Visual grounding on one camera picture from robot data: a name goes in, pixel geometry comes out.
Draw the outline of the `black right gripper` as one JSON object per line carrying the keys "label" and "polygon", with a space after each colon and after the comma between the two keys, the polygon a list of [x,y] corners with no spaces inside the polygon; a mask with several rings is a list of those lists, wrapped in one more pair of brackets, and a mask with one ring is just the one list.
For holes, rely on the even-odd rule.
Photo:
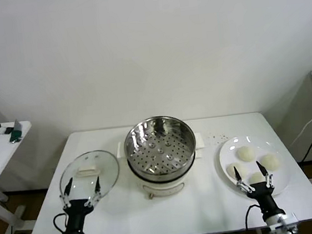
{"label": "black right gripper", "polygon": [[243,182],[241,175],[235,166],[233,169],[237,187],[242,192],[246,193],[249,198],[255,199],[258,202],[263,215],[263,221],[266,222],[266,220],[270,217],[283,214],[283,210],[277,206],[272,197],[272,193],[274,191],[273,175],[269,174],[266,168],[259,161],[256,161],[256,163],[265,178],[265,182],[255,183],[249,186]]}

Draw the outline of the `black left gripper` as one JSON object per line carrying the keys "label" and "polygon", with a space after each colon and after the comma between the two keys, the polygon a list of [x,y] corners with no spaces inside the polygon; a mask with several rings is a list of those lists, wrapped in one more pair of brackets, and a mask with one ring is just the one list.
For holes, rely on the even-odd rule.
{"label": "black left gripper", "polygon": [[85,217],[90,214],[101,199],[101,186],[99,176],[94,185],[94,191],[88,196],[88,200],[69,200],[73,179],[70,178],[60,195],[65,213],[68,215],[66,230],[62,234],[84,234],[83,227]]}

